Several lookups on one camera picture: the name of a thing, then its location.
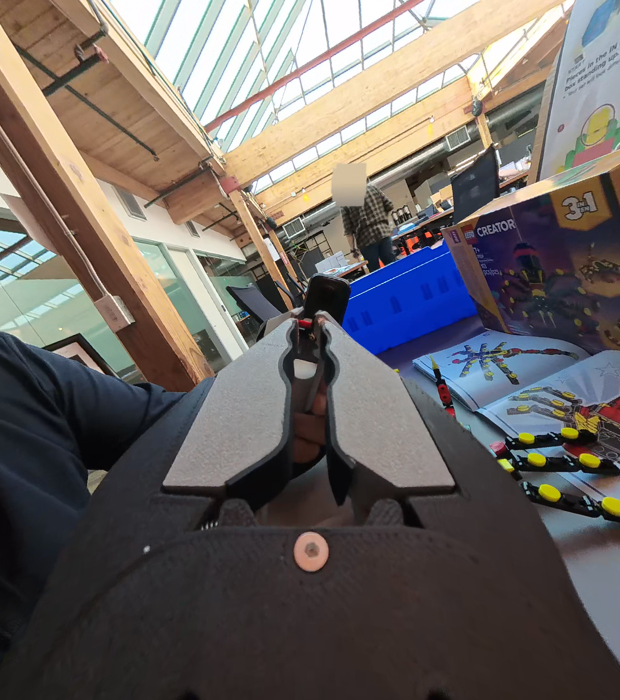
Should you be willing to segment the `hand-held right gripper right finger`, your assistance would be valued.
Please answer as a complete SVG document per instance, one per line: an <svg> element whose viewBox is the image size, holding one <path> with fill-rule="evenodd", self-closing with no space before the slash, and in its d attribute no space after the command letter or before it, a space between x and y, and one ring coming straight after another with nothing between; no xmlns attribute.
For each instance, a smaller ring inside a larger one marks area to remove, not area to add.
<svg viewBox="0 0 620 700"><path fill-rule="evenodd" d="M402 379L321 311L327 397L327 473L338 505L357 523L378 501L446 495L455 479Z"/></svg>

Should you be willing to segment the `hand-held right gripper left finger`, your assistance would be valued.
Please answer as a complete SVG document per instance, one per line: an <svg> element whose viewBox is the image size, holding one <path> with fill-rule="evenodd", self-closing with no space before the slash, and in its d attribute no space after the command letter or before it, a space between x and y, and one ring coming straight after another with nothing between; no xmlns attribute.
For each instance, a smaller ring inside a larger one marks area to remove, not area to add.
<svg viewBox="0 0 620 700"><path fill-rule="evenodd" d="M292 477L297 322L284 320L222 370L164 478L167 494L267 505Z"/></svg>

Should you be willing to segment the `person's left forearm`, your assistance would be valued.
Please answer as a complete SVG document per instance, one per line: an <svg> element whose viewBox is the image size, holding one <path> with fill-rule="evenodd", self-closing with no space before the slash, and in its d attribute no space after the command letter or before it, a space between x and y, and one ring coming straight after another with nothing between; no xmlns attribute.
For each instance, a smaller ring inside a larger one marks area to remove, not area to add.
<svg viewBox="0 0 620 700"><path fill-rule="evenodd" d="M0 332L0 480L86 483L189 393L128 384Z"/></svg>

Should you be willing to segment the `black red lego tail spike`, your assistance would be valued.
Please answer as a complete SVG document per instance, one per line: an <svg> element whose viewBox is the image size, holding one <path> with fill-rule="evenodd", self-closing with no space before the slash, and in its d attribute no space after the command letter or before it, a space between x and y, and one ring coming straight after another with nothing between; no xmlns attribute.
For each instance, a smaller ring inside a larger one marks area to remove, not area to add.
<svg viewBox="0 0 620 700"><path fill-rule="evenodd" d="M434 372L434 380L437 385L438 397L442 403L442 406L449 415L451 415L453 418L456 418L456 412L455 407L453 405L451 391L441 374L440 367L434 359L434 356L430 354L429 359L431 361L432 370Z"/></svg>

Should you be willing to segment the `black lego leg yellow studs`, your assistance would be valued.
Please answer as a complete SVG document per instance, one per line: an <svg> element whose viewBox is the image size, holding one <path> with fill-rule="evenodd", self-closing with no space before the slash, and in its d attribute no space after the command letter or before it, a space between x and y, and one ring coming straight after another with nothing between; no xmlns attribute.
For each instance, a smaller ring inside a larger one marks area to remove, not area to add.
<svg viewBox="0 0 620 700"><path fill-rule="evenodd" d="M595 501L587 495L561 492L552 485L535 486L527 481L519 485L528 500L536 505L620 524L620 500L617 498L605 496L601 501Z"/></svg>
<svg viewBox="0 0 620 700"><path fill-rule="evenodd" d="M609 459L601 459L592 453L578 456L569 454L545 456L541 453L513 454L507 458L517 471L534 473L583 473L603 477L619 477L620 468Z"/></svg>
<svg viewBox="0 0 620 700"><path fill-rule="evenodd" d="M559 432L518 433L515 437L506 437L504 444L508 450L534 450L551 447L582 446L596 442L597 433L587 429L564 427Z"/></svg>

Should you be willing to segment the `purple yellow lego box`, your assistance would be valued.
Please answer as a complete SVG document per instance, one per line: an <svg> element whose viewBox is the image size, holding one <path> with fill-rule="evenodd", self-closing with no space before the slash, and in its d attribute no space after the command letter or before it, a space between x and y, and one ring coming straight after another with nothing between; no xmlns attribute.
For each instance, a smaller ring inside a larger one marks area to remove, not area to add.
<svg viewBox="0 0 620 700"><path fill-rule="evenodd" d="M620 149L492 200L444 240L485 328L620 351Z"/></svg>

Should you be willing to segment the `open lego instruction booklet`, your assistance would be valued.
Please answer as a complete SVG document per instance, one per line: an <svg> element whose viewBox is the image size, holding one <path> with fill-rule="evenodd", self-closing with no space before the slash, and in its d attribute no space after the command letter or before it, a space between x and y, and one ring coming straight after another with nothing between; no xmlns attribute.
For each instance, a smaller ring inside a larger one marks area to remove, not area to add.
<svg viewBox="0 0 620 700"><path fill-rule="evenodd" d="M620 470L620 351L603 351L538 382L525 384L479 410L507 435L559 433L584 429L594 441L585 446ZM620 501L620 476L590 472L562 478L595 501Z"/></svg>

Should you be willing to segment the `person's left hand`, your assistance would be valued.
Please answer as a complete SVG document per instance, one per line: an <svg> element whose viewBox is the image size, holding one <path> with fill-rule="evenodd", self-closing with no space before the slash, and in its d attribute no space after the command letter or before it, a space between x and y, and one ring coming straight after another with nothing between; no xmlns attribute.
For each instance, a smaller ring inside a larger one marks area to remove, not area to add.
<svg viewBox="0 0 620 700"><path fill-rule="evenodd" d="M309 412L294 417L294 464L312 466L322 459L326 446L326 387L317 390Z"/></svg>

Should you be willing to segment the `blue plastic bin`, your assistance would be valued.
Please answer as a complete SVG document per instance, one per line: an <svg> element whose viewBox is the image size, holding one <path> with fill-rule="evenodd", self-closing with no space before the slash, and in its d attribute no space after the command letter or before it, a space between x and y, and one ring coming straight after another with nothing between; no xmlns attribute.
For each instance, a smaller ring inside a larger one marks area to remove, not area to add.
<svg viewBox="0 0 620 700"><path fill-rule="evenodd" d="M476 315L443 241L364 275L350 287L342 327L375 355Z"/></svg>

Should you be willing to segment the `spider cover instruction booklet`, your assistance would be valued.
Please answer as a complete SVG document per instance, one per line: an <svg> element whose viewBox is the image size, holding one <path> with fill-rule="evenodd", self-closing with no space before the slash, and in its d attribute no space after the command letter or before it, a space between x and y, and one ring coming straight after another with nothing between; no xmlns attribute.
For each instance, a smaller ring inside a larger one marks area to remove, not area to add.
<svg viewBox="0 0 620 700"><path fill-rule="evenodd" d="M451 397L476 412L588 357L584 349L563 340L486 330L422 355L413 366L435 381L437 365Z"/></svg>

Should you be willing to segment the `grey electrical junction box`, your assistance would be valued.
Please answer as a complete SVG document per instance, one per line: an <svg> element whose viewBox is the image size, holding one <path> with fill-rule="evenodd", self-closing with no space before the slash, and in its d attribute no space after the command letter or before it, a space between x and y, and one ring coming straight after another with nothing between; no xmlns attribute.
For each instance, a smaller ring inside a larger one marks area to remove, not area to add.
<svg viewBox="0 0 620 700"><path fill-rule="evenodd" d="M122 299L107 293L94 301L94 306L113 333L129 328L136 321Z"/></svg>

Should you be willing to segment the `black framed marker sign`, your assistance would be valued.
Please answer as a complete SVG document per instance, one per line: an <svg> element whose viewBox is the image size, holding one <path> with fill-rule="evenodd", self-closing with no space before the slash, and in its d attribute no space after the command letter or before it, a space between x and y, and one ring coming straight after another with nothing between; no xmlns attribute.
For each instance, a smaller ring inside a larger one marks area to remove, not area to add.
<svg viewBox="0 0 620 700"><path fill-rule="evenodd" d="M59 354L68 359L77 361L82 365L91 368L102 374L117 377L117 373L105 361L105 359L95 350L91 343L81 333L77 333L43 346L45 351Z"/></svg>

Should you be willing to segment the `black mesh office chair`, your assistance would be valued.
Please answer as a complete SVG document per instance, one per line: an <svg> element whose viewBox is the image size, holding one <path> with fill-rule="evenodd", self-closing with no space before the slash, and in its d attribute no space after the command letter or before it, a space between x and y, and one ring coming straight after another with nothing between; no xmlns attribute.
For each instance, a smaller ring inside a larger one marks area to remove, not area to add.
<svg viewBox="0 0 620 700"><path fill-rule="evenodd" d="M497 149L490 145L468 168L451 179L453 224L463 222L498 198L499 185Z"/></svg>

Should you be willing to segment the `person's torso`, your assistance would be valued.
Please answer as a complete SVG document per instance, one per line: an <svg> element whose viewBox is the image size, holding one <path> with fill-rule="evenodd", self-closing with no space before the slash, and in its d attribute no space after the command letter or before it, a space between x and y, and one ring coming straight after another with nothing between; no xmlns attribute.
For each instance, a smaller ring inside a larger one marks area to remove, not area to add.
<svg viewBox="0 0 620 700"><path fill-rule="evenodd" d="M23 636L89 499L72 439L0 440L0 664Z"/></svg>

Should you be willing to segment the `wooden clipboard instruction sheet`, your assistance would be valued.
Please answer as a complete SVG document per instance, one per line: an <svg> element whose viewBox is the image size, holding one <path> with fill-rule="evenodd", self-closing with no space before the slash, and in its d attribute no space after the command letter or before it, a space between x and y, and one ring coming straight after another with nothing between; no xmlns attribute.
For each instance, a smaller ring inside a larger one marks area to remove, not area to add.
<svg viewBox="0 0 620 700"><path fill-rule="evenodd" d="M549 178L620 149L620 1L575 1L537 168Z"/></svg>

